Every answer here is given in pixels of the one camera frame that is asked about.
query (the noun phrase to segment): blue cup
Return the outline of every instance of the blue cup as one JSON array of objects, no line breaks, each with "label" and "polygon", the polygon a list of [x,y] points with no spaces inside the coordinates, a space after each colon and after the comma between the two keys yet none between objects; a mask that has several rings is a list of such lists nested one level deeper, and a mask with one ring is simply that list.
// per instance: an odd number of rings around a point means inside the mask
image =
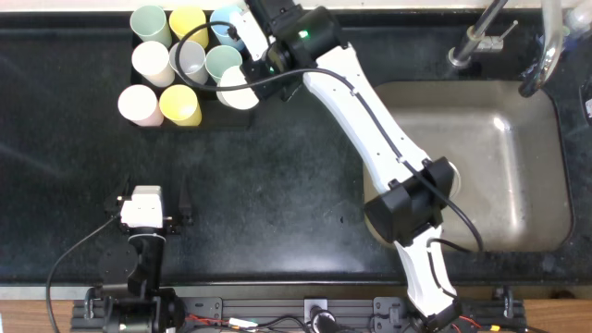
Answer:
[{"label": "blue cup", "polygon": [[[216,9],[214,13],[212,13],[212,16],[210,17],[210,22],[223,21],[230,23],[230,14],[241,12],[242,9],[240,9],[238,6],[221,7],[219,9]],[[242,51],[242,49],[244,48],[243,41],[236,42],[228,35],[228,26],[215,25],[212,27],[212,30],[214,31],[216,38],[220,41],[222,45],[232,46],[239,51]]]}]

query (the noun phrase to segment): white wall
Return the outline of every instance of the white wall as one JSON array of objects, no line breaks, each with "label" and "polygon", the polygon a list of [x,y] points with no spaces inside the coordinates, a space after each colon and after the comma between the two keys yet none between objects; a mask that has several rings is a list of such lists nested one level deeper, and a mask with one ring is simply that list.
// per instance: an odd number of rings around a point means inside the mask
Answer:
[{"label": "white wall", "polygon": [[[561,0],[571,7],[582,0]],[[111,11],[133,10],[142,5],[160,5],[171,9],[197,5],[215,9],[238,0],[0,0],[0,11]],[[296,0],[304,7],[326,6],[333,9],[355,8],[482,8],[491,0]],[[510,0],[506,7],[540,7],[540,0]]]}]

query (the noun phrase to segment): sink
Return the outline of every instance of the sink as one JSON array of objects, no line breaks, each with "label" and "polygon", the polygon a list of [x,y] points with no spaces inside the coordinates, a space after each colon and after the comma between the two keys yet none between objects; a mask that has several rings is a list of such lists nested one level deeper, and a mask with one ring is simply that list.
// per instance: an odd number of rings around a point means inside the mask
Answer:
[{"label": "sink", "polygon": [[[520,82],[391,82],[378,88],[397,123],[432,159],[456,171],[451,198],[473,220],[487,251],[557,249],[572,216],[555,108],[544,92],[525,99]],[[364,198],[376,197],[364,169]],[[444,239],[476,249],[449,208]]]}]

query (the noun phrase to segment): black countertop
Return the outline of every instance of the black countertop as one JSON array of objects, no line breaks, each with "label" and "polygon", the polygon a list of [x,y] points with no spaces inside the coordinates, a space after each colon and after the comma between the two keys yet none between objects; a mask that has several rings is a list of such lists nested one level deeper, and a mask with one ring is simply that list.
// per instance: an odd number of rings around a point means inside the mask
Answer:
[{"label": "black countertop", "polygon": [[[130,84],[127,17],[0,18],[0,283],[44,282],[56,258],[103,223],[103,201],[126,173],[136,184],[163,186],[169,209],[187,176],[196,223],[168,238],[165,283],[405,283],[398,255],[364,224],[360,157],[305,89],[287,103],[265,102],[245,131],[146,130],[124,120],[117,97]],[[521,23],[503,52],[453,71],[445,55],[477,18],[339,15],[374,86],[519,80],[537,54],[540,14],[504,12],[492,33]],[[563,57],[545,87],[561,126],[573,235],[552,253],[446,253],[453,283],[592,280],[592,129],[579,98],[590,59],[586,41]],[[104,231],[74,252],[55,280],[98,281],[99,258],[125,241],[115,227]]]}]

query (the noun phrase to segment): faucet handle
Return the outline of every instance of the faucet handle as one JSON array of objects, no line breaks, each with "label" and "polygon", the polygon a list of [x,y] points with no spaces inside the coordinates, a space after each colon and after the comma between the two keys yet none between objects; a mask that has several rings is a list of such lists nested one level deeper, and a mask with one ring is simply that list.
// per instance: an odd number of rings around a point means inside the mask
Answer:
[{"label": "faucet handle", "polygon": [[508,28],[505,32],[501,34],[501,36],[485,36],[483,40],[479,43],[476,48],[476,52],[483,52],[483,53],[494,53],[500,52],[503,50],[503,39],[506,38],[508,33],[510,33],[516,26],[518,25],[518,21],[515,20],[510,28]]}]

